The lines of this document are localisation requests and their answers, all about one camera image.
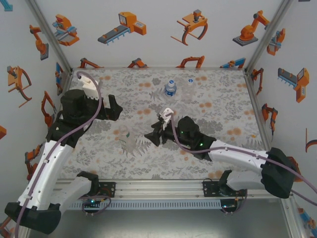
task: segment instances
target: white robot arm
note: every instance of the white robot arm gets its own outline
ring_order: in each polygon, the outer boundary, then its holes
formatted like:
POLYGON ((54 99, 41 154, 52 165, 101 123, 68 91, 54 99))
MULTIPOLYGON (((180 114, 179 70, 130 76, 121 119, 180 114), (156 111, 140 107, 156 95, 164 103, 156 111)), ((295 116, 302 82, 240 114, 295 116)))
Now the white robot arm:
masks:
POLYGON ((241 189, 266 189, 274 196, 289 197, 295 175, 265 160, 278 162, 296 171, 281 150, 272 148, 270 151, 255 151, 232 146, 201 133, 199 126, 190 117, 180 119, 176 127, 170 108, 160 113, 159 121, 152 128, 153 132, 145 137, 156 146, 172 140, 198 159, 227 162, 246 170, 225 171, 219 181, 222 194, 225 195, 226 191, 231 194, 241 189))
POLYGON ((94 118, 117 120, 123 110, 113 95, 108 96, 110 108, 105 108, 96 88, 98 83, 85 75, 85 72, 77 72, 84 90, 69 90, 61 97, 63 111, 57 114, 56 121, 49 128, 35 173, 18 201, 8 203, 5 208, 5 213, 17 224, 45 234, 55 230, 73 201, 83 195, 94 196, 99 191, 98 176, 80 172, 67 188, 53 194, 63 165, 78 139, 86 132, 84 125, 92 123, 94 118))

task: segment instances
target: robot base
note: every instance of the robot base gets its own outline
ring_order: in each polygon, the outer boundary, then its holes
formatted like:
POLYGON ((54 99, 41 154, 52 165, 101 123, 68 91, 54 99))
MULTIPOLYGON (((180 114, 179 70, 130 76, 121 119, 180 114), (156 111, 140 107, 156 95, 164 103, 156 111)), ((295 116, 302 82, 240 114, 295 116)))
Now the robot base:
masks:
POLYGON ((44 55, 40 54, 40 59, 41 60, 45 60, 45 59, 47 59, 49 57, 49 44, 46 43, 45 46, 46 46, 46 52, 45 52, 44 55))
POLYGON ((232 39, 235 43, 237 43, 238 45, 240 46, 246 46, 246 45, 249 45, 255 41, 258 41, 258 38, 256 37, 253 37, 253 39, 249 40, 249 41, 241 41, 240 40, 240 36, 237 36, 235 38, 232 39))

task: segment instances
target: bottle cap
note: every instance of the bottle cap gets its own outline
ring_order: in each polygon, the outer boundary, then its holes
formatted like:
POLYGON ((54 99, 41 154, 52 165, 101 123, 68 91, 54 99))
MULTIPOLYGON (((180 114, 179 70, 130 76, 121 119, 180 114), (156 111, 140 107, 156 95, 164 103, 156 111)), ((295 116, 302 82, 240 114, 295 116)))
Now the bottle cap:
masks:
POLYGON ((174 85, 175 85, 174 80, 170 80, 168 82, 168 85, 169 85, 169 87, 174 87, 174 85))
POLYGON ((194 80, 193 80, 193 79, 191 79, 191 78, 190 78, 190 79, 188 79, 187 84, 188 84, 188 85, 193 85, 193 84, 194 84, 194 80))
POLYGON ((127 135, 127 134, 129 133, 128 127, 125 126, 125 125, 119 126, 119 133, 120 133, 121 135, 127 135))

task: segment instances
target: gray floral pattern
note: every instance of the gray floral pattern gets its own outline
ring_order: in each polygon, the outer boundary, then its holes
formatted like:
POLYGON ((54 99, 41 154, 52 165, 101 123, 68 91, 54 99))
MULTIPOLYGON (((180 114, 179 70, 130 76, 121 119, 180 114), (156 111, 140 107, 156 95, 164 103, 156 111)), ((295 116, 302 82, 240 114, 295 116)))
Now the gray floral pattern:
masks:
MULTIPOLYGON (((144 134, 152 131, 151 124, 165 107, 174 110, 176 123, 190 116, 202 133, 232 145, 263 149, 242 71, 102 68, 86 72, 99 80, 105 107, 109 107, 108 94, 113 94, 123 112, 117 121, 93 122, 73 149, 61 179, 72 179, 80 171, 96 173, 102 179, 203 179, 218 178, 227 169, 242 170, 198 160, 171 141, 156 147, 147 140, 144 134), (191 99, 183 99, 182 89, 189 78, 196 88, 191 99), (166 98, 164 84, 170 79, 176 82, 177 93, 166 98), (123 150, 118 140, 118 128, 123 124, 135 134, 133 152, 123 150)), ((70 88, 82 88, 76 76, 70 88)))

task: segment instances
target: plastic bottle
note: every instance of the plastic bottle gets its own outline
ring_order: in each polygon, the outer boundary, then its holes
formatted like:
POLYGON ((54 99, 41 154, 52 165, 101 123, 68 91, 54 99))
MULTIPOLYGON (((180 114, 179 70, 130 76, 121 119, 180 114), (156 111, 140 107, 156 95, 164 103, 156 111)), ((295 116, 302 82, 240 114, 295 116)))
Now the plastic bottle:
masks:
POLYGON ((165 95, 168 97, 173 97, 176 94, 176 83, 174 80, 170 80, 166 85, 165 85, 165 95))
POLYGON ((184 86, 182 93, 182 100, 191 101, 193 95, 195 94, 195 82, 193 79, 188 79, 186 85, 184 86))
POLYGON ((134 134, 125 125, 119 126, 119 141, 127 152, 133 152, 137 146, 134 134))

